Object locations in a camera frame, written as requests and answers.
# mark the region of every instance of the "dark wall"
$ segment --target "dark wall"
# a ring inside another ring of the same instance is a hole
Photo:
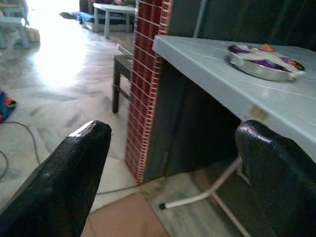
[[[197,22],[201,0],[174,0],[169,34],[191,37]]]
[[[164,63],[144,181],[235,158],[238,125],[218,101]]]
[[[199,4],[174,0],[171,35],[193,35]],[[296,45],[315,51],[315,22],[316,0],[209,0],[199,38]]]

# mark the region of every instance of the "wall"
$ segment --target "wall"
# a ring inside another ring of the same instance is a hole
[[[172,2],[139,0],[137,4],[125,162],[139,183],[145,171],[162,63],[152,47],[155,35],[168,33]]]
[[[200,38],[316,48],[315,0],[209,0]]]
[[[193,36],[200,2],[201,0],[174,0],[169,35]]]
[[[212,96],[164,62],[144,181],[235,158],[239,124]]]

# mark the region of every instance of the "white metal table leg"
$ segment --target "white metal table leg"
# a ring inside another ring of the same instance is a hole
[[[182,200],[168,202],[168,203],[161,203],[159,205],[159,208],[163,210],[163,209],[172,208],[176,206],[186,205],[186,204],[193,203],[193,202],[200,201],[207,198],[208,196],[212,195],[234,171],[236,171],[237,167],[241,163],[242,163],[241,157],[238,157],[237,159],[235,159],[234,162],[224,171],[224,173],[205,192],[194,197],[188,197]]]
[[[248,177],[242,171],[242,163],[237,167],[237,175],[239,175],[248,185],[250,185]]]
[[[99,32],[99,9],[94,8],[94,32]]]
[[[228,215],[230,220],[236,225],[236,227],[239,229],[239,231],[243,234],[245,237],[250,237],[250,234],[245,229],[245,227],[239,222],[239,220],[236,218],[236,216],[229,210],[229,208],[224,204],[222,199],[217,196],[216,193],[212,194],[213,198],[216,200],[216,202],[220,205],[220,207],[223,209],[223,211]]]
[[[110,38],[110,12],[105,12],[105,25],[104,25],[104,37],[106,39]]]

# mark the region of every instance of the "brown floor tile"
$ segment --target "brown floor tile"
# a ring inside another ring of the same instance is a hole
[[[127,196],[90,214],[96,237],[168,237],[141,194]]]
[[[90,217],[87,218],[81,237],[95,237]]]

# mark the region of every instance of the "white stool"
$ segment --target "white stool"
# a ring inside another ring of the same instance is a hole
[[[126,14],[126,31],[131,31],[130,16],[135,14],[135,8],[131,6],[118,6],[112,4],[94,3],[94,31],[99,32],[99,9],[105,11],[104,37],[110,38],[110,13]]]
[[[3,32],[4,27],[17,28],[23,48],[30,48],[30,39],[26,31],[26,22],[24,18],[0,16],[0,48],[6,48],[6,38]]]

